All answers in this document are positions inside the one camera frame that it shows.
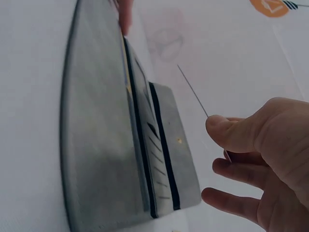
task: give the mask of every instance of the black rubber strip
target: black rubber strip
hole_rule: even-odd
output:
[[[298,6],[294,2],[291,1],[290,3],[294,6],[295,9],[298,9]]]
[[[63,65],[63,72],[62,72],[62,83],[61,83],[61,93],[60,93],[60,115],[59,115],[59,147],[60,147],[60,170],[61,170],[61,181],[62,181],[62,189],[63,189],[63,195],[64,195],[64,205],[66,209],[66,215],[67,220],[69,223],[70,231],[74,230],[74,223],[73,223],[73,217],[70,212],[70,202],[69,202],[69,188],[66,187],[66,173],[65,173],[65,145],[66,145],[66,105],[67,105],[67,98],[66,96],[66,90],[68,85],[68,69],[70,65],[70,50],[74,41],[74,32],[75,32],[75,26],[77,21],[77,15],[80,8],[80,0],[77,0],[74,13],[73,13],[73,19],[71,22],[69,35],[68,35],[68,41],[67,41],[67,47],[66,47],[66,53],[64,58],[64,65]]]
[[[136,127],[137,127],[137,132],[138,132],[138,136],[139,136],[139,140],[140,140],[140,150],[141,150],[143,166],[144,166],[144,171],[145,171],[145,177],[146,177],[146,182],[147,182],[147,187],[148,187],[148,194],[149,194],[149,201],[150,201],[150,215],[151,215],[152,218],[158,218],[158,215],[156,213],[154,188],[153,188],[153,185],[152,185],[152,180],[151,180],[151,175],[150,175],[150,167],[149,167],[149,163],[148,163],[147,151],[146,151],[142,126],[141,126],[141,119],[140,119],[135,83],[134,83],[134,78],[133,78],[133,71],[132,71],[132,67],[130,65],[132,63],[131,57],[130,57],[130,51],[128,49],[128,45],[126,43],[125,38],[124,38],[124,44],[125,44],[125,50],[126,50],[126,59],[127,59],[127,63],[128,63],[129,77],[130,77],[130,82],[131,82],[132,98],[133,98],[135,119],[136,119]]]
[[[283,1],[284,3],[285,3],[285,5],[291,10],[292,8],[291,8],[291,6],[290,6],[290,4],[287,2],[287,1]]]
[[[175,177],[173,173],[173,168],[172,168],[172,164],[171,164],[171,160],[169,156],[169,147],[168,147],[168,143],[166,141],[166,137],[164,133],[161,112],[160,112],[160,103],[159,103],[159,99],[156,94],[153,83],[149,83],[149,86],[150,86],[150,92],[151,92],[153,102],[154,102],[154,112],[155,112],[156,120],[158,122],[159,134],[161,137],[161,144],[162,144],[162,149],[163,149],[165,166],[166,166],[166,170],[168,173],[170,191],[171,191],[172,198],[173,198],[173,208],[174,210],[179,210],[180,209],[180,198],[179,198],[179,193],[178,193],[178,189],[177,189],[177,185],[176,185],[176,181],[175,181]]]

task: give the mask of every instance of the white paper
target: white paper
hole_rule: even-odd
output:
[[[212,161],[223,151],[207,135],[206,115],[178,65],[208,115],[248,117],[272,97],[309,101],[309,7],[270,18],[249,0],[136,4],[142,23],[134,25],[130,41],[150,79],[174,92],[201,187],[260,198],[260,190],[213,173]],[[190,232],[263,231],[204,203],[184,212]]]

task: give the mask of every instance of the hand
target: hand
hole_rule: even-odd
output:
[[[132,24],[133,0],[114,0],[119,11],[119,24],[123,35],[127,35]]]
[[[214,172],[264,191],[258,200],[206,188],[206,203],[267,232],[309,231],[309,103],[271,99],[247,119],[211,116],[206,129],[231,151]]]

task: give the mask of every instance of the black stripe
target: black stripe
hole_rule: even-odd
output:
[[[159,182],[159,181],[157,181],[156,183],[159,184],[159,185],[162,185],[162,186],[164,186],[164,187],[168,187],[167,185],[165,185],[165,184],[163,184],[163,183],[161,183],[161,182]]]
[[[298,6],[294,2],[290,1],[290,4],[292,4],[295,9],[298,9]]]
[[[285,5],[286,5],[287,7],[290,8],[290,10],[292,9],[291,6],[290,6],[290,4],[289,4],[287,1],[283,1],[283,2],[285,3]]]
[[[157,135],[157,133],[156,133],[156,131],[155,131],[155,127],[152,124],[150,124],[149,122],[147,122],[147,125],[149,126],[151,131],[154,133],[154,135],[157,137],[157,139],[160,140],[158,135]]]
[[[161,196],[159,196],[158,198],[160,198],[160,199],[164,199],[164,200],[168,200],[168,199],[170,199],[170,197],[161,197]]]
[[[156,116],[156,120],[158,122],[158,127],[159,127],[159,133],[161,137],[161,144],[162,144],[162,149],[163,149],[163,155],[164,155],[164,160],[165,160],[165,166],[166,170],[168,173],[168,178],[169,178],[169,185],[170,185],[170,191],[172,194],[172,199],[173,199],[173,208],[174,210],[180,209],[180,198],[179,198],[179,193],[173,173],[173,168],[172,164],[170,161],[170,156],[169,156],[169,147],[168,143],[166,141],[165,133],[164,133],[164,128],[162,124],[162,118],[161,118],[161,113],[160,113],[160,105],[159,105],[159,99],[155,91],[155,87],[153,83],[149,83],[150,86],[150,92],[153,98],[154,102],[154,112]]]
[[[293,10],[295,10],[295,7],[293,6],[291,1],[286,1],[288,4],[290,4],[290,6],[293,8]]]
[[[153,145],[158,149],[158,151],[162,152],[162,150],[157,146],[157,144],[155,144],[155,142],[149,136],[148,136],[148,138],[153,143]]]
[[[144,141],[144,136],[143,136],[143,131],[142,131],[142,125],[141,125],[141,119],[140,119],[140,113],[139,113],[140,111],[139,111],[139,106],[138,106],[138,101],[137,101],[137,94],[136,94],[136,89],[135,89],[133,71],[130,65],[132,64],[132,61],[130,57],[130,51],[129,51],[125,38],[124,38],[124,44],[125,44],[125,49],[126,49],[126,59],[128,63],[128,71],[129,71],[129,77],[130,77],[130,83],[131,83],[131,89],[132,89],[132,98],[133,98],[134,111],[135,111],[136,127],[137,127],[139,141],[140,141],[140,150],[141,150],[143,166],[144,166],[144,171],[145,171],[145,178],[146,178],[148,193],[149,193],[150,215],[152,218],[158,218],[158,215],[156,213],[156,206],[155,206],[154,188],[152,185],[149,162],[147,159],[146,146],[145,146],[145,141]]]
[[[160,172],[162,175],[166,175],[164,172],[162,172],[160,169],[158,169],[157,167],[154,167],[154,169],[156,169],[158,172]]]
[[[63,65],[63,71],[62,71],[62,83],[61,83],[61,95],[60,95],[60,117],[59,117],[59,146],[60,146],[60,170],[61,170],[61,181],[62,181],[62,189],[63,189],[63,195],[64,195],[64,205],[66,208],[66,216],[69,223],[70,231],[75,230],[76,225],[76,219],[73,216],[73,213],[70,211],[72,207],[70,207],[70,188],[66,185],[68,182],[68,175],[66,173],[66,159],[65,159],[65,150],[66,150],[66,135],[67,135],[67,127],[66,127],[66,109],[67,109],[67,85],[68,85],[68,70],[70,66],[70,51],[73,47],[74,42],[74,34],[75,34],[75,28],[77,24],[77,17],[80,9],[80,1],[77,0],[74,13],[73,13],[73,19],[71,22],[69,34],[68,34],[68,41],[67,41],[67,47],[66,47],[66,53],[64,58],[64,65]]]
[[[154,157],[156,157],[156,159],[157,159],[158,161],[160,161],[161,163],[164,163],[158,156],[155,155],[155,153],[154,153],[153,151],[150,151],[150,152],[151,152],[151,154],[152,154]]]

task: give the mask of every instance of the fingernail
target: fingernail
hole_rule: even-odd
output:
[[[223,116],[220,116],[220,115],[212,115],[210,116],[206,123],[207,125],[211,126],[211,127],[215,127],[217,125],[219,125],[220,123],[222,122],[226,122],[228,121],[227,118],[223,117]]]

